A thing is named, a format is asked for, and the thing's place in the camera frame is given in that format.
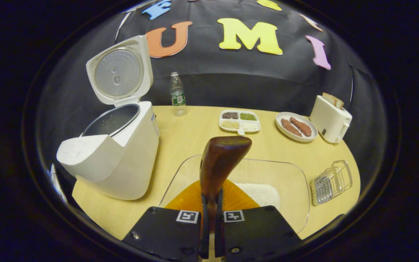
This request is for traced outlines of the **white rice cooker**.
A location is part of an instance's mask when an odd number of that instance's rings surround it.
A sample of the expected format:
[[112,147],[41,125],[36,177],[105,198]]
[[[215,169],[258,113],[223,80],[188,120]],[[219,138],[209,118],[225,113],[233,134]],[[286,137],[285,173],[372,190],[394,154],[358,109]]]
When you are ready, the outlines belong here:
[[86,71],[98,99],[113,109],[80,136],[61,142],[57,161],[104,195],[139,199],[150,184],[160,135],[152,103],[141,100],[153,84],[146,35],[103,50],[86,63]]

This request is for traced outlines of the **black backdrop cloth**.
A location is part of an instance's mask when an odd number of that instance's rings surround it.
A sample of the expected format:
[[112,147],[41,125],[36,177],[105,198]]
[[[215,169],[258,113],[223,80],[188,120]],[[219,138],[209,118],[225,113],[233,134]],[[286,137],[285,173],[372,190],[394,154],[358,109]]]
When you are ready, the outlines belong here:
[[[188,106],[218,106],[289,111],[309,115],[317,95],[326,92],[344,101],[353,119],[344,141],[362,176],[377,172],[386,147],[386,116],[372,73],[345,38],[325,25],[319,31],[296,7],[281,3],[270,10],[256,0],[172,0],[168,12],[154,20],[141,10],[120,13],[87,30],[58,60],[42,90],[37,110],[38,140],[43,160],[51,164],[60,143],[80,133],[110,109],[96,97],[86,62],[116,43],[164,28],[163,46],[174,43],[170,27],[184,21],[186,46],[178,53],[152,58],[153,85],[143,97],[154,106],[169,106],[170,73],[177,71]],[[277,27],[281,55],[249,50],[223,50],[223,25],[233,18],[251,28],[258,22]]]

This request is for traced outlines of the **brown sausage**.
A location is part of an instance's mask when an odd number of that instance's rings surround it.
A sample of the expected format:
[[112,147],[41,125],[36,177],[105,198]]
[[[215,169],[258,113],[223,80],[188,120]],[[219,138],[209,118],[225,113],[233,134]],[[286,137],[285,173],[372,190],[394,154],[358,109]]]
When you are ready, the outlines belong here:
[[281,119],[281,125],[283,126],[284,129],[286,129],[290,133],[292,133],[296,136],[302,137],[301,132],[299,130],[297,130],[289,120],[287,120],[285,118],[282,118]]
[[299,131],[307,137],[312,135],[312,129],[305,123],[298,121],[296,118],[291,117],[290,122],[299,129]]

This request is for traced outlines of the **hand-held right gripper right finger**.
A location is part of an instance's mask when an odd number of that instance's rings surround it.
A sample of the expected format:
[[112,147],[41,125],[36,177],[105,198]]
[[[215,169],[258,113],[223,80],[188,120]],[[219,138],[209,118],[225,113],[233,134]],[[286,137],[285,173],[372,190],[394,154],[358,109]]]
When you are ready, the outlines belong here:
[[229,180],[219,194],[215,229],[215,257],[221,262],[271,260],[302,242],[275,207],[261,207]]

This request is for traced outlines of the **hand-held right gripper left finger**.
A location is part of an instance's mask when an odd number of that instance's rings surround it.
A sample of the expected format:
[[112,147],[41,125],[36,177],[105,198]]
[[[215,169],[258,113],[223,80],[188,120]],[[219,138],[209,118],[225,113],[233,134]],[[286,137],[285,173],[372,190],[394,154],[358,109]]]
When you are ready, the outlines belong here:
[[209,257],[206,198],[195,181],[167,206],[149,207],[123,242],[169,262],[202,262]]

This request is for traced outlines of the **brown wooden spoon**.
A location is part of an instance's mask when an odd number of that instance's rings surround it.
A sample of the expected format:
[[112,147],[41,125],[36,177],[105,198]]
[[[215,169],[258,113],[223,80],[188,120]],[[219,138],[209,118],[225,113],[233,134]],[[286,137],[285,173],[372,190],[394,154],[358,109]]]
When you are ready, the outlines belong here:
[[245,136],[216,136],[206,144],[200,163],[199,181],[211,233],[215,232],[217,200],[223,183],[251,146],[252,140]]

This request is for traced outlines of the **white toaster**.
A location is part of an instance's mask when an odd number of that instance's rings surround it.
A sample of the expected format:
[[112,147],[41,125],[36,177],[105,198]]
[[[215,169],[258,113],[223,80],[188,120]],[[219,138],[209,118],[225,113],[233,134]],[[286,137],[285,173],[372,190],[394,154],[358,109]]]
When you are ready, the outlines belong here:
[[344,107],[339,110],[322,95],[318,95],[310,114],[310,121],[325,141],[337,144],[343,140],[351,124],[352,115]]

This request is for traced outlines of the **white oval plate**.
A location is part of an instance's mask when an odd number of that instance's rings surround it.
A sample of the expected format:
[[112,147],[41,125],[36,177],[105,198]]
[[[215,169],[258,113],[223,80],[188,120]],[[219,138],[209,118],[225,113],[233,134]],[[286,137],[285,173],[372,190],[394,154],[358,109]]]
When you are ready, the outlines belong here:
[[[301,136],[297,136],[296,134],[290,132],[289,130],[287,130],[283,124],[282,124],[282,120],[290,120],[290,118],[293,117],[294,119],[296,119],[297,121],[306,124],[306,126],[308,126],[311,129],[311,135],[310,136],[305,136],[304,133],[301,132],[300,129],[297,128],[297,126],[294,126],[294,124],[292,124],[293,128],[297,131],[300,132]],[[292,139],[294,141],[298,141],[298,142],[302,142],[302,143],[309,143],[311,141],[313,141],[314,139],[316,139],[316,137],[319,135],[319,131],[316,128],[316,126],[314,126],[313,123],[311,123],[311,121],[309,121],[309,118],[292,113],[292,112],[279,112],[276,115],[275,118],[275,123],[277,128],[279,129],[279,131],[281,131],[285,136],[287,136],[289,139]]]

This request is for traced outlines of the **clear glass dish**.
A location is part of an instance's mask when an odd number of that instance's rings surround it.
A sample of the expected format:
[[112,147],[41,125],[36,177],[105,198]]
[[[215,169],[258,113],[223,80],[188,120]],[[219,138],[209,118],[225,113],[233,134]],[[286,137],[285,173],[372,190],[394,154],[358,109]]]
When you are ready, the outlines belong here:
[[[183,161],[171,179],[159,207],[164,208],[181,191],[199,179],[202,156],[194,155]],[[288,162],[243,159],[228,176],[233,183],[268,184],[280,195],[280,210],[296,234],[301,234],[309,219],[310,193],[302,170]]]

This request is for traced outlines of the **white divided grain tray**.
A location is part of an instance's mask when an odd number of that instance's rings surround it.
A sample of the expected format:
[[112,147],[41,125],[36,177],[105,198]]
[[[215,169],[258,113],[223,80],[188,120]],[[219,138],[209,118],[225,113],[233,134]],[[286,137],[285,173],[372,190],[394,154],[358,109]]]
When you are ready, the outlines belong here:
[[245,110],[223,110],[219,116],[219,127],[238,135],[260,131],[261,124],[255,112]]

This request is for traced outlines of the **clear plastic water bottle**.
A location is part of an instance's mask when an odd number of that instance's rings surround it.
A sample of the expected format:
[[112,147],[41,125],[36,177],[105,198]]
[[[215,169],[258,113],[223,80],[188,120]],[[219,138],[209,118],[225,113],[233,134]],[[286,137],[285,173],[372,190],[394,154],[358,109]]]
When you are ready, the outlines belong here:
[[183,82],[181,81],[178,72],[170,74],[169,92],[175,116],[183,116],[186,111],[186,99]]

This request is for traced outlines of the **metal wire chopstick holder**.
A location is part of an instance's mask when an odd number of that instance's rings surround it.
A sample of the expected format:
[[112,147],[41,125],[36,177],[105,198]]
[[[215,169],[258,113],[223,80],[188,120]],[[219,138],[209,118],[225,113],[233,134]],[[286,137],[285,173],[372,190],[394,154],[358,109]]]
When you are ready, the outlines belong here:
[[338,197],[354,184],[351,169],[345,160],[334,161],[310,182],[313,206],[322,205]]

